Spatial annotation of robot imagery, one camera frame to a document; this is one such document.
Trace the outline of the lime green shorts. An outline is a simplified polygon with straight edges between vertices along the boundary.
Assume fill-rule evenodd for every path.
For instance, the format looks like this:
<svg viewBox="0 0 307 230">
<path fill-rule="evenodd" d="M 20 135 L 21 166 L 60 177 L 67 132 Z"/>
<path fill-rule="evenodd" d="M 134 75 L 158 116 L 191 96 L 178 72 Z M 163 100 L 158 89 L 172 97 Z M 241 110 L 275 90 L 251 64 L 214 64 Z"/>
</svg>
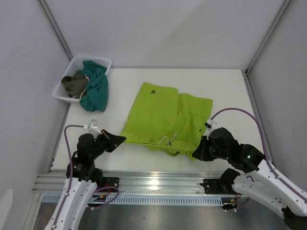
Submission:
<svg viewBox="0 0 307 230">
<path fill-rule="evenodd" d="M 162 150 L 172 156 L 192 154 L 206 131 L 213 100 L 178 89 L 143 83 L 121 135 L 126 143 Z"/>
</svg>

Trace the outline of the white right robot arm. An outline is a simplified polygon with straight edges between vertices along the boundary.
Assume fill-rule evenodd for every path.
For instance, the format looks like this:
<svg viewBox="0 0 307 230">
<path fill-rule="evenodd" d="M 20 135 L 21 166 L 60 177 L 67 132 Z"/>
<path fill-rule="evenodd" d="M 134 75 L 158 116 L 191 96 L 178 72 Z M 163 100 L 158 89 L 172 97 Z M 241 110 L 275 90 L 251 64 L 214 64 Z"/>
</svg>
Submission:
<svg viewBox="0 0 307 230">
<path fill-rule="evenodd" d="M 225 128 L 201 137 L 192 156 L 201 161 L 226 160 L 231 168 L 218 179 L 204 179 L 206 194 L 248 196 L 280 216 L 291 230 L 307 228 L 307 194 L 286 179 L 265 155 L 250 144 L 240 144 Z"/>
</svg>

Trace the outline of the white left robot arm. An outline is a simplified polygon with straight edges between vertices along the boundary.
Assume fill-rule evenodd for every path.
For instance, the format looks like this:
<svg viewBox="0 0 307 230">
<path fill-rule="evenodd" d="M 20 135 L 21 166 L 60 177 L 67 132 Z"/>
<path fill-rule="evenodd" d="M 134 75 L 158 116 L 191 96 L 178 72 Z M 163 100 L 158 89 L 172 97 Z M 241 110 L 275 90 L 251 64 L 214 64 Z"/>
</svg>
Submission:
<svg viewBox="0 0 307 230">
<path fill-rule="evenodd" d="M 45 229 L 76 230 L 94 193 L 105 190 L 119 195 L 118 186 L 106 184 L 103 171 L 96 168 L 94 161 L 104 152 L 113 152 L 125 140 L 104 129 L 97 136 L 91 133 L 79 136 L 77 150 L 69 153 L 70 163 L 61 196 Z"/>
</svg>

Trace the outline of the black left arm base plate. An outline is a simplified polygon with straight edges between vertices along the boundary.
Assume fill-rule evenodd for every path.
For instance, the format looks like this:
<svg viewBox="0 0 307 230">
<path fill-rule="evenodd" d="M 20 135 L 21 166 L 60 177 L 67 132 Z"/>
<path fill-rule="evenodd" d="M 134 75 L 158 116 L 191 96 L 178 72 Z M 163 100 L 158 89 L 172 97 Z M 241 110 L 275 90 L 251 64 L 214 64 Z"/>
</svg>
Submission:
<svg viewBox="0 0 307 230">
<path fill-rule="evenodd" d="M 116 189 L 111 187 L 119 187 L 119 178 L 118 177 L 105 177 L 103 180 L 103 187 L 109 187 L 106 189 L 107 193 L 116 193 Z"/>
</svg>

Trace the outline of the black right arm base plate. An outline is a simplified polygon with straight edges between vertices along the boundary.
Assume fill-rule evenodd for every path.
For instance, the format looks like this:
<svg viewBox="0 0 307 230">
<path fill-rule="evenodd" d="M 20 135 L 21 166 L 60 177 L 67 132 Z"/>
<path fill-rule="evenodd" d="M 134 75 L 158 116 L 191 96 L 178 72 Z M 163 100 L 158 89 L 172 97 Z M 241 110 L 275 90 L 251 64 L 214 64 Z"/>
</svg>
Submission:
<svg viewBox="0 0 307 230">
<path fill-rule="evenodd" d="M 235 195 L 232 184 L 220 179 L 204 179 L 200 186 L 204 188 L 205 194 L 208 195 Z"/>
</svg>

